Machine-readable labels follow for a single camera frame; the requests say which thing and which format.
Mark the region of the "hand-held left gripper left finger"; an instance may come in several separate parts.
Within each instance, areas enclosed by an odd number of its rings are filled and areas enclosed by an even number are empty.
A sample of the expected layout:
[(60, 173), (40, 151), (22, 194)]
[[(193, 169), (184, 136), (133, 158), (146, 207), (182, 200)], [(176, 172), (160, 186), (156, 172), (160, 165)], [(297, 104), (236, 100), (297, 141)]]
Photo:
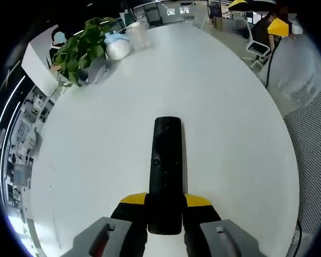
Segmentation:
[(148, 239), (147, 193), (123, 198), (110, 217), (101, 217), (73, 239), (63, 256), (143, 256)]

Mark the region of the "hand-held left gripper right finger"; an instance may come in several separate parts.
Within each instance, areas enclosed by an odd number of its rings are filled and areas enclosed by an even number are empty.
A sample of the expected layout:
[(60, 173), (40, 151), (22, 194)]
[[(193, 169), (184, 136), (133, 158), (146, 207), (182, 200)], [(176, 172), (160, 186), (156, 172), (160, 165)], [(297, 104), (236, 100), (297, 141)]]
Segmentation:
[(212, 203), (185, 194), (182, 212), (188, 256), (262, 256), (259, 243), (229, 219), (223, 220)]

